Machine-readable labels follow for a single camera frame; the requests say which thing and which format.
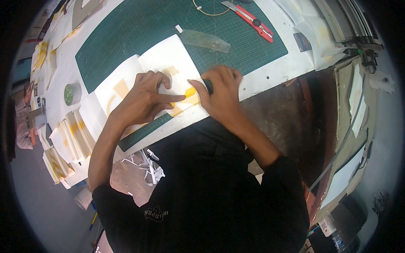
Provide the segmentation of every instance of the person in background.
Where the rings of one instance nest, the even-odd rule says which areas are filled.
[[[28,113],[30,112],[29,102],[31,99],[32,83],[25,90],[25,96],[15,106],[15,119],[16,119],[16,143],[21,149],[32,149],[36,144],[36,131],[35,128],[29,128]]]
[[[296,165],[240,108],[239,71],[219,66],[201,77],[212,82],[212,95],[188,81],[210,117],[149,146],[166,176],[143,206],[110,185],[115,148],[128,126],[153,121],[185,96],[159,94],[160,84],[170,89],[161,72],[137,74],[108,117],[88,177],[112,250],[297,253],[309,217]],[[253,158],[264,170],[261,184],[247,171]]]

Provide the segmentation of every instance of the yellow design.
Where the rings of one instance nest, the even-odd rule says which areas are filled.
[[[162,73],[167,75],[168,77],[172,77],[174,75],[179,74],[180,72],[174,66],[170,66],[162,70]]]
[[[114,99],[116,98],[116,96],[115,95],[113,95],[111,98],[110,98],[110,100],[108,101],[108,103],[107,103],[107,117],[108,116],[110,116],[110,107],[111,107],[111,103],[114,101]]]
[[[119,81],[114,87],[113,90],[120,96],[120,98],[124,99],[126,94],[128,94],[129,90],[128,87],[125,84],[124,79]]]
[[[189,88],[188,90],[186,90],[186,91],[184,92],[185,99],[191,97],[191,96],[194,95],[196,92],[197,92],[197,91],[196,91],[196,88],[194,88],[194,87]]]
[[[182,103],[192,104],[194,106],[194,105],[200,103],[200,98],[198,97],[197,94],[194,94],[194,95],[190,96],[189,98],[186,98],[185,100],[179,102],[172,110],[168,110],[168,113],[170,114],[170,116],[175,117],[183,112],[183,110],[181,110],[179,107],[179,104],[182,104]]]

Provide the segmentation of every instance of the cable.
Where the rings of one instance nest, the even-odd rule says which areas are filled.
[[[319,228],[320,226],[319,225],[317,225],[316,227],[314,227],[311,231],[309,231],[308,232],[308,234],[307,234],[307,238],[310,236],[310,235],[312,235],[312,233],[314,233],[315,232],[315,230],[317,229],[317,228]]]
[[[358,111],[360,110],[360,105],[361,105],[361,100],[363,100],[363,95],[364,95],[364,80],[365,80],[365,75],[363,76],[363,86],[362,86],[362,91],[361,91],[361,96],[360,96],[360,101],[358,103],[357,106],[357,110],[356,113],[354,114],[352,123],[350,124],[350,127],[345,135],[345,138],[342,141],[342,144],[340,144],[339,149],[336,151],[336,154],[333,156],[332,160],[329,162],[328,166],[326,166],[326,168],[324,169],[324,171],[322,172],[322,174],[315,180],[315,182],[311,185],[311,187],[309,188],[309,191],[312,191],[314,189],[314,187],[319,183],[319,181],[321,181],[321,179],[324,177],[324,175],[328,172],[328,170],[332,167],[333,162],[336,160],[337,156],[339,155],[340,151],[342,150],[343,146],[345,145],[347,139],[349,138],[349,134],[354,126],[354,122],[356,121],[356,117],[358,114]]]
[[[219,16],[219,15],[225,14],[225,13],[227,13],[227,12],[230,10],[230,9],[228,8],[228,10],[226,10],[226,11],[224,11],[224,12],[222,12],[222,13],[219,13],[219,14],[208,14],[208,13],[205,13],[204,11],[201,10],[201,9],[202,9],[201,6],[197,6],[195,0],[193,0],[193,3],[194,3],[194,6],[197,8],[197,10],[199,10],[202,14],[205,14],[205,15],[211,16],[211,17],[215,17],[215,16]]]

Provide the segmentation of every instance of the open book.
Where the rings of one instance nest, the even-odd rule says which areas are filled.
[[[170,78],[171,88],[165,89],[160,85],[158,89],[160,94],[186,95],[185,100],[174,104],[174,109],[162,111],[156,118],[164,113],[175,117],[200,102],[196,90],[187,82],[187,79],[195,79],[203,83],[201,76],[180,38],[173,35],[154,45],[143,55],[134,55],[125,60],[96,88],[94,93],[107,117],[133,87],[136,75],[149,70],[161,71]],[[122,138],[142,126],[130,126]]]

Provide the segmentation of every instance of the white table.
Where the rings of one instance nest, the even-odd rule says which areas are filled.
[[[72,106],[65,105],[63,90],[66,84],[79,83],[82,90],[81,98],[83,99],[88,95],[76,63],[76,53],[97,25],[122,1],[123,0],[104,0],[101,6],[84,20],[79,31],[67,38],[57,48],[57,69],[50,82],[49,89],[45,94],[47,119],[52,129],[56,128],[57,123],[60,122],[69,111],[80,107],[80,103]],[[293,34],[296,33],[292,28],[294,24],[285,13],[273,1],[255,0],[255,2],[273,24],[284,42],[288,54],[244,76],[239,88],[239,99],[241,101],[315,69],[309,54],[299,51],[293,37]],[[44,41],[51,43],[52,36],[52,32],[47,33],[44,37]],[[206,116],[206,112],[202,113],[197,106],[186,110],[164,126],[158,128],[154,133],[145,137],[126,152],[122,152],[117,148],[114,161],[123,159],[141,148],[185,128]],[[73,165],[76,173],[66,179],[66,184],[64,184],[66,187],[72,186],[87,178],[89,160],[90,159],[87,159],[85,162],[82,162],[81,166],[78,164]]]

